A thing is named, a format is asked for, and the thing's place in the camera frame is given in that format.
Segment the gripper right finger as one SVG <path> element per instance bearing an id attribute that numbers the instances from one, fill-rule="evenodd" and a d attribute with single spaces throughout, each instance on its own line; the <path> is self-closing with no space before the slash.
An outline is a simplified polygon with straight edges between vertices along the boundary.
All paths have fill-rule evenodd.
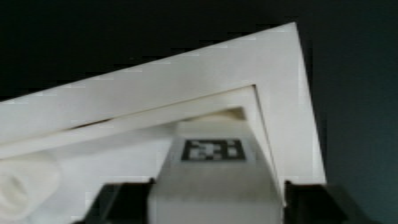
<path id="1" fill-rule="evenodd" d="M 337 185 L 287 181 L 285 201 L 283 224 L 381 224 Z"/>

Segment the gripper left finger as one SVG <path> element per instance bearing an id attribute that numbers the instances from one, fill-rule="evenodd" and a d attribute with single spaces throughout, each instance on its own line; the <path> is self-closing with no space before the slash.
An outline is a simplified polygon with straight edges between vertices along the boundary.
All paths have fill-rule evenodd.
<path id="1" fill-rule="evenodd" d="M 150 224 L 148 199 L 155 179 L 107 183 L 86 217 L 74 224 Z"/>

